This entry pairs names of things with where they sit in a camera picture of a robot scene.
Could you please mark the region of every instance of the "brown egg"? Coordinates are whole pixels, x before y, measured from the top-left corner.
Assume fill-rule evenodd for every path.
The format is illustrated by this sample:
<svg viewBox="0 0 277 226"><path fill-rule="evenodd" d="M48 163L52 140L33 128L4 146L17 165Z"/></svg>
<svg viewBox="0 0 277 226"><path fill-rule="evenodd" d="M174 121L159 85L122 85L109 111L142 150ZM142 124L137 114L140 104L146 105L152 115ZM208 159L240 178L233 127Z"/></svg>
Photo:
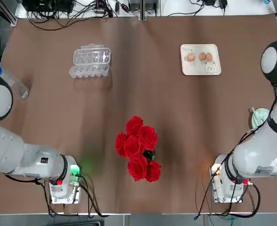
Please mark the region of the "brown egg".
<svg viewBox="0 0 277 226"><path fill-rule="evenodd" d="M199 54L199 60L205 60L205 53L200 53Z"/></svg>
<svg viewBox="0 0 277 226"><path fill-rule="evenodd" d="M193 53L190 53L188 56L187 56L187 60L188 61L193 61L195 59L195 55Z"/></svg>
<svg viewBox="0 0 277 226"><path fill-rule="evenodd" d="M206 53L206 60L207 61L212 61L213 60L213 55L211 53Z"/></svg>

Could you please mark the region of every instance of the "clear plastic egg carton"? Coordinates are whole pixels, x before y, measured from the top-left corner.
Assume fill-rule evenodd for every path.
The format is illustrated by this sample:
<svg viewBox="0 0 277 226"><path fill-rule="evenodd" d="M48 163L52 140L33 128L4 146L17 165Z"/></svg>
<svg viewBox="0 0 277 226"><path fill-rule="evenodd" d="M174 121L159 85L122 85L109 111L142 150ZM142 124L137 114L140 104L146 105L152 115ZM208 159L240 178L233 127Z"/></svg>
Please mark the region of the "clear plastic egg carton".
<svg viewBox="0 0 277 226"><path fill-rule="evenodd" d="M104 65L110 62L109 48L82 48L73 54L75 65Z"/></svg>
<svg viewBox="0 0 277 226"><path fill-rule="evenodd" d="M109 65L76 65L69 70L72 78L107 76Z"/></svg>

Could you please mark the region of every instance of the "robotic arm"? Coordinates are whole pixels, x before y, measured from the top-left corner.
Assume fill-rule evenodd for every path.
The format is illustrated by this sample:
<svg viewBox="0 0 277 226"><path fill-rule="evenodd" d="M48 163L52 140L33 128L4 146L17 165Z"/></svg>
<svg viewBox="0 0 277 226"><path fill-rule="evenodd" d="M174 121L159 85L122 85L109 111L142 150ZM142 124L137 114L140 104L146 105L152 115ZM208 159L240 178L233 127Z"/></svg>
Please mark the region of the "robotic arm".
<svg viewBox="0 0 277 226"><path fill-rule="evenodd" d="M0 77L0 120L11 111L13 93ZM22 138L0 126L0 173L46 179L53 203L79 203L79 167L71 156L40 145L25 144Z"/></svg>
<svg viewBox="0 0 277 226"><path fill-rule="evenodd" d="M276 94L277 41L264 51L261 68ZM221 203L241 200L244 179L277 176L277 96L264 124L233 154L217 157L211 167L211 173L215 172L213 194L215 202Z"/></svg>

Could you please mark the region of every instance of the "brown tabletop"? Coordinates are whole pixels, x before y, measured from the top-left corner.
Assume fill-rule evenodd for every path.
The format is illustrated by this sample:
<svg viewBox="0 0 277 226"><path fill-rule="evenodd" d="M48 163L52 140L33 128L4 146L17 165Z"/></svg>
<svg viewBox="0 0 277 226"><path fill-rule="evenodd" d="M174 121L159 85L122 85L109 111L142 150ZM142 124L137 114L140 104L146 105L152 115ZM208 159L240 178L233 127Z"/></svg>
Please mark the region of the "brown tabletop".
<svg viewBox="0 0 277 226"><path fill-rule="evenodd" d="M249 129L248 108L270 108L273 91L260 58L275 40L274 15L91 19L55 32L19 20L2 65L32 88L0 125L26 143L75 157L91 176L103 213L196 213L208 167ZM73 52L90 43L111 49L111 75L72 79ZM222 73L184 76L182 44L217 45ZM134 182L115 152L117 134L135 114L158 134L162 175L155 183ZM253 182L261 191L260 212L277 212L277 178ZM233 211L252 211L250 198ZM46 212L40 186L0 174L0 213ZM84 193L68 212L87 213ZM207 204L202 212L209 212Z"/></svg>

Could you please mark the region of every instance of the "red rose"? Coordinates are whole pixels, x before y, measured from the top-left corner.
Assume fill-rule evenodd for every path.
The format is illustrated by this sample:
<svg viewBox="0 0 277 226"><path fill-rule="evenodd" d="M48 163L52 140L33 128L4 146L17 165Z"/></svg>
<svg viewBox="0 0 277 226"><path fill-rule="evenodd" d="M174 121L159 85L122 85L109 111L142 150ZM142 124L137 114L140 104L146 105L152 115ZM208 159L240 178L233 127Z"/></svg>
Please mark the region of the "red rose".
<svg viewBox="0 0 277 226"><path fill-rule="evenodd" d="M146 173L146 180L149 182L157 181L160 177L160 165L156 161L149 162Z"/></svg>
<svg viewBox="0 0 277 226"><path fill-rule="evenodd" d="M141 129L142 126L143 126L142 118L135 115L133 118L131 118L128 121L126 125L127 135L137 134L138 130Z"/></svg>
<svg viewBox="0 0 277 226"><path fill-rule="evenodd" d="M133 158L143 153L142 146L134 135L130 135L124 142L124 150L127 158Z"/></svg>
<svg viewBox="0 0 277 226"><path fill-rule="evenodd" d="M125 149L124 149L124 142L125 142L125 134L120 133L115 140L115 150L121 156L125 157Z"/></svg>
<svg viewBox="0 0 277 226"><path fill-rule="evenodd" d="M157 134L154 128L150 126L143 126L139 130L139 141L141 142L142 146L150 151L154 151L155 145L157 143Z"/></svg>
<svg viewBox="0 0 277 226"><path fill-rule="evenodd" d="M144 179L147 172L147 160L144 156L140 155L135 159L128 162L128 171L133 176L134 181Z"/></svg>

